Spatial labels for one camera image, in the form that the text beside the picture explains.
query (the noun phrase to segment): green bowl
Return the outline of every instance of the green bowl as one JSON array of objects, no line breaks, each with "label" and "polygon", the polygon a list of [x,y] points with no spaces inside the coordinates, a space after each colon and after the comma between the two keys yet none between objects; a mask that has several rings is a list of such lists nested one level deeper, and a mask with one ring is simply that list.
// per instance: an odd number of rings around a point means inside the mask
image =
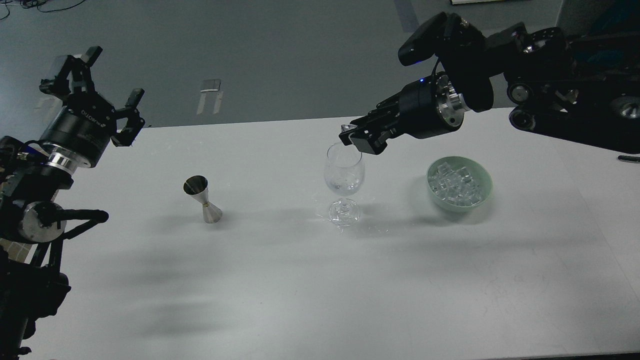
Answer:
[{"label": "green bowl", "polygon": [[[467,169],[471,173],[471,176],[473,176],[474,180],[479,185],[480,194],[483,198],[482,201],[470,206],[460,206],[460,205],[451,204],[450,202],[442,200],[436,196],[433,189],[429,186],[429,177],[434,176],[438,171],[438,166],[444,163],[445,161],[454,169],[460,168],[463,166],[467,167]],[[455,211],[457,213],[464,213],[464,212],[473,210],[478,206],[484,204],[487,201],[487,199],[489,199],[489,196],[491,195],[491,192],[493,190],[493,181],[491,180],[491,175],[489,175],[486,169],[483,168],[482,165],[476,163],[475,161],[471,159],[463,158],[461,156],[448,156],[446,158],[442,158],[434,161],[433,164],[431,164],[429,166],[429,169],[427,170],[427,175],[425,177],[425,180],[427,184],[427,189],[429,189],[428,190],[429,196],[431,196],[433,201],[436,204],[438,204],[441,208],[449,211]]]}]

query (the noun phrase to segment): wine glass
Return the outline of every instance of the wine glass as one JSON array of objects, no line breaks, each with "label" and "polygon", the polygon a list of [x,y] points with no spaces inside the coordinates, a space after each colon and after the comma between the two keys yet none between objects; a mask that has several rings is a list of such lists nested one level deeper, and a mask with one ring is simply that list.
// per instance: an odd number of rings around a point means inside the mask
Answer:
[{"label": "wine glass", "polygon": [[329,147],[324,163],[324,181],[334,193],[343,196],[329,207],[329,220],[338,226],[354,224],[360,218],[358,204],[347,199],[364,182],[362,153],[355,146],[337,142]]}]

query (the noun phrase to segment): white table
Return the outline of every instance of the white table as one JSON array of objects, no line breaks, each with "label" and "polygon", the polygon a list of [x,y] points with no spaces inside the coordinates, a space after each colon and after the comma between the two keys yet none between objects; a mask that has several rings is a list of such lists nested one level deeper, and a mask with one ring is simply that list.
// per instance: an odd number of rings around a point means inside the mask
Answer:
[{"label": "white table", "polygon": [[[144,129],[79,169],[64,208],[105,224],[65,244],[73,287],[37,322],[40,359],[481,359],[640,349],[640,167],[513,129],[509,110],[365,155],[357,225],[326,148],[350,119]],[[424,174],[443,156],[493,177],[490,202],[439,210]],[[202,221],[182,191],[210,182]]]}]

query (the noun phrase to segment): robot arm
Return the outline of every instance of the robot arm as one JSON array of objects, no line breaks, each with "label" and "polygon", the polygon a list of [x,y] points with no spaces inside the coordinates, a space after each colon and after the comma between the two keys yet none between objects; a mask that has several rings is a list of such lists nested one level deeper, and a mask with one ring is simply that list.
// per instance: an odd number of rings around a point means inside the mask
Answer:
[{"label": "robot arm", "polygon": [[[380,102],[355,128],[339,137],[344,145],[380,154],[387,140],[450,133],[464,113],[493,106],[489,78],[504,74],[516,104],[511,124],[522,131],[605,149],[640,153],[640,33],[566,39],[559,28],[528,33],[522,23],[484,37],[455,13],[425,22],[398,51],[413,65],[433,55],[445,72],[434,72]],[[579,58],[590,51],[622,50],[624,59],[598,67]]]},{"label": "robot arm", "polygon": [[[90,67],[101,52],[92,47],[80,58],[56,59],[40,91],[61,99],[63,107],[38,141],[0,139],[0,238],[37,244],[30,263],[10,259],[0,248],[1,359],[28,353],[22,339],[34,334],[36,319],[56,314],[71,289],[60,272],[63,241],[109,218],[101,210],[63,209],[53,202],[56,192],[71,187],[78,167],[95,167],[109,140],[130,146],[145,124],[136,108],[144,90],[134,89],[118,110],[95,91]],[[125,127],[117,131],[116,120],[124,118]],[[31,148],[33,143],[46,155]],[[85,222],[65,231],[68,220]],[[47,251],[49,261],[42,266]]]}]

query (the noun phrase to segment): jigger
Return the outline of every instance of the jigger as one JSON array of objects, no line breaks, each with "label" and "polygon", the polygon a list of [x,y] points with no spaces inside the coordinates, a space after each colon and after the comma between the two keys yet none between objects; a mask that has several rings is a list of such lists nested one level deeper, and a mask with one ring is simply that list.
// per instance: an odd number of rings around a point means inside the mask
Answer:
[{"label": "jigger", "polygon": [[187,195],[190,195],[202,204],[204,222],[213,224],[220,221],[222,210],[209,202],[209,187],[207,184],[207,179],[204,176],[191,176],[184,182],[183,189]]}]

